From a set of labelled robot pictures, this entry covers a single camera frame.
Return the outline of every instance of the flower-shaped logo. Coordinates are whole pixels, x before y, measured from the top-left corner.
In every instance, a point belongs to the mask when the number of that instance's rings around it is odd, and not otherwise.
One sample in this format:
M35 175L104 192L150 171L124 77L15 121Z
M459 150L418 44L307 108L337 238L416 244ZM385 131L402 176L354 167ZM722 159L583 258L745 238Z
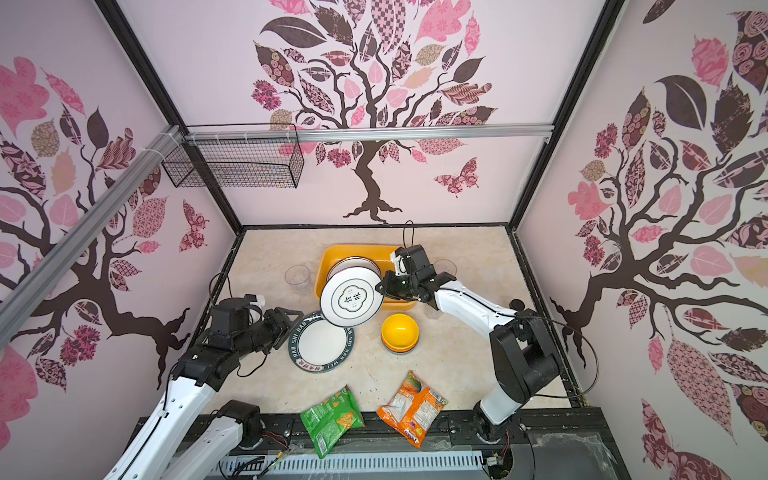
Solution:
M356 312L362 308L362 303L368 298L368 293L357 285L350 285L344 289L339 297L339 306L349 312Z

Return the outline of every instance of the snack bag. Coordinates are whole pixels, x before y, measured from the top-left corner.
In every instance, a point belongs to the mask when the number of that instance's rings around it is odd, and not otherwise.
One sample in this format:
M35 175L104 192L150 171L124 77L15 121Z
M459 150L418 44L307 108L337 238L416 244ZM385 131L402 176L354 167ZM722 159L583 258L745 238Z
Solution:
M323 403L302 412L301 421L320 458L328 455L344 432L366 426L357 401L347 386Z
M411 445L420 449L429 426L446 405L448 400L423 384L409 370L392 400L376 413L387 425L406 437Z

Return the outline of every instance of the wallpaper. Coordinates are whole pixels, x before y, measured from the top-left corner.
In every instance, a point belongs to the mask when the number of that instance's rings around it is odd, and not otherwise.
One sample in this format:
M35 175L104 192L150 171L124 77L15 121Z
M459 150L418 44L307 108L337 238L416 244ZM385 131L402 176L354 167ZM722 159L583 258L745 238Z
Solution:
M2 297L165 127L90 2L6 10ZM142 182L0 353L4 474L100 478L108 470L161 394L232 240L205 189L175 190L161 167Z
M633 478L765 476L767 42L748 2L630 5L521 228Z
M185 121L300 130L549 122L601 7L259 0L212 12L205 2L177 3L122 7ZM541 18L547 33L526 18ZM190 22L208 28L192 32ZM535 48L529 38L539 38ZM195 62L180 61L180 49L195 51ZM506 222L540 144L540 137L305 143L297 189L226 194L245 224ZM279 154L291 152L286 144Z

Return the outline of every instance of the butterfly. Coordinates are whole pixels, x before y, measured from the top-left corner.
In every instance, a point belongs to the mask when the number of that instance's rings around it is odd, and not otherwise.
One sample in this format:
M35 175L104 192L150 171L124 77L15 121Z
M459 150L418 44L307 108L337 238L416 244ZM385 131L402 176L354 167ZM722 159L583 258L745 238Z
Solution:
M475 170L478 169L477 157L472 158L462 168L462 172L458 177L453 175L440 175L435 177L435 181L441 185L448 187L448 192L454 194L458 198L458 193L464 190L464 187L477 187L478 176L475 175Z
M205 245L205 236L200 231L205 230L205 224L210 221L205 220L203 214L196 214L194 208L186 200L184 200L184 216L187 218L187 223L190 224L190 229L181 237L180 252Z

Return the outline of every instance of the tree mural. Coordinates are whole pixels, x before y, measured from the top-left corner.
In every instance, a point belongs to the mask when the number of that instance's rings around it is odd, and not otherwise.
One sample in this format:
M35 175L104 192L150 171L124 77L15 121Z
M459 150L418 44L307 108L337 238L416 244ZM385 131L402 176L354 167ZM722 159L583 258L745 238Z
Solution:
M371 0L369 21L363 21L366 0L318 0L309 2L311 12L304 0L270 1L287 14L311 15L319 26L298 16L275 18L264 25L262 33L278 35L292 48L279 50L262 45L262 40L254 42L258 61L272 83L256 81L252 97L268 111L274 110L273 123L296 123L300 129L481 125L495 110L474 106L492 87L490 83L469 83L483 58L458 61L470 57L480 41L474 15L462 24L471 7L469 0L458 0L455 5L451 0L407 0L413 5L407 9L415 10L414 17L414 12L406 12L406 0ZM413 41L403 38L411 18L419 17ZM461 37L449 41L457 33ZM264 42L273 41L266 34L263 37ZM413 55L412 45L421 38L438 43L424 45ZM297 109L279 108L283 102L291 102ZM451 107L444 108L444 102ZM465 104L472 106L458 108ZM425 154L446 154L462 145L459 139L449 138L415 144L397 140L302 144L301 148L304 154L314 151L318 164L328 160L336 168L350 166L362 181L367 197L345 218L368 212L372 220L386 223L379 212L402 209L382 199L371 162L376 158L383 163L388 159L400 162L403 152L426 162ZM477 184L472 172L441 175L435 181L458 196L465 187Z
M0 114L15 136L20 122L49 117L43 106L50 93L35 84L37 73L31 61L17 57L14 63L15 71L0 66ZM61 236L58 231L66 233L80 215L95 204L97 186L103 182L104 187L100 188L109 188L114 183L107 171L127 168L136 155L130 128L124 129L123 136L110 140L98 109L86 117L80 96L66 82L48 73L46 78L61 100L61 110L32 131L30 143L37 156L19 147L20 139L13 141L0 133L2 158L11 176L5 184L15 184L0 187L0 230L17 240L0 242L0 269L15 266L15 270L21 270L16 278L0 274L0 283L10 290L51 251L55 238ZM81 134L83 124L87 138ZM66 137L63 142L59 131ZM77 182L76 162L85 166L87 180ZM46 166L51 164L47 174ZM161 169L157 167L72 266L74 283L65 281L65 277L55 289L60 292L43 300L35 309L31 323L40 324L36 320L39 318L44 318L44 323L13 336L13 339L27 335L38 337L27 358L35 358L37 376L45 382L66 390L67 368L94 358L98 343L106 333L105 327L110 336L134 333L154 340L159 355L158 388L168 349L178 350L184 345L189 334L181 339L174 334L184 322L188 308L163 324L155 317L121 312L117 304L116 296L130 291L126 279L141 273L129 258L153 253L160 246L151 240L165 217L166 198L151 196L160 180ZM206 221L191 207L188 212L188 207L184 202L191 229L182 239L180 250L186 250L185 246L191 248L190 242L185 242L187 237L196 247L203 241L199 230L205 228ZM124 247L118 245L130 237L139 237L139 240ZM31 252L35 254L34 260L29 258Z
M618 290L616 306L628 308L631 329L648 319L653 368L662 368L666 346L670 373L701 412L733 436L732 392L747 420L768 441L766 390L743 385L768 382L764 368L747 358L763 348L768 333L733 328L707 310L726 304L768 315L764 302L733 291L743 282L768 286L768 258L755 251L768 247L768 215L743 214L768 202L763 175L768 106L753 129L750 102L750 93L766 100L768 15L732 16L738 34L731 66L724 43L695 39L692 60L703 86L685 75L661 78L656 83L666 91L666 108L652 107L643 89L629 107L621 133L615 124L598 133L598 158L581 171L586 181L568 195L575 213L586 220L576 237L584 239L584 258L592 271L577 310L551 301L580 332L603 295ZM708 98L707 91L716 89L716 98ZM667 120L677 126L667 129ZM667 130L680 134L666 135ZM750 130L754 132L747 137ZM711 141L701 141L703 134ZM726 255L733 251L740 252ZM681 295L679 287L694 287L698 294ZM659 328L665 320L670 336ZM683 342L681 333L690 334L700 347L731 351L702 353ZM563 329L566 346L571 334ZM581 337L573 336L573 342L586 366Z

